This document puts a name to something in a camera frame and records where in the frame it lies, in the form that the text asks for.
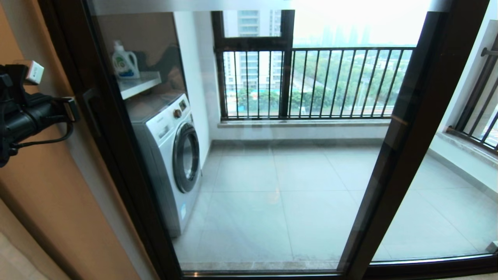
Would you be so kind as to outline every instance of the hazy sky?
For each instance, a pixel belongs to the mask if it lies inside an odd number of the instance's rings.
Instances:
[[[320,5],[296,7],[294,41],[321,37],[325,26],[335,31],[338,25],[349,38],[356,26],[361,39],[370,26],[369,43],[416,45],[431,0],[357,0],[322,1]]]

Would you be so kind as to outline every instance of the washing machine door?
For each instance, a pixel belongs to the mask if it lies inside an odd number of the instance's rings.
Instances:
[[[193,125],[182,123],[173,148],[173,173],[181,192],[191,191],[199,176],[199,141]]]

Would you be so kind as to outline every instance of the washing machine control knob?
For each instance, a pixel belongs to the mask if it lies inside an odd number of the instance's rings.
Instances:
[[[175,119],[178,119],[182,116],[182,111],[180,109],[176,109],[175,111],[173,111],[173,116],[175,117]]]

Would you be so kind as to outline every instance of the washing machine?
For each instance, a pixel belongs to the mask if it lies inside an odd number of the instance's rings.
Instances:
[[[128,114],[171,237],[185,229],[200,188],[199,142],[184,93],[126,101]]]

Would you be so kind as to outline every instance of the sliding glass door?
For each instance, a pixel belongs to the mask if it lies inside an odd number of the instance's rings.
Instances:
[[[39,2],[160,278],[496,260],[442,129],[487,1]]]

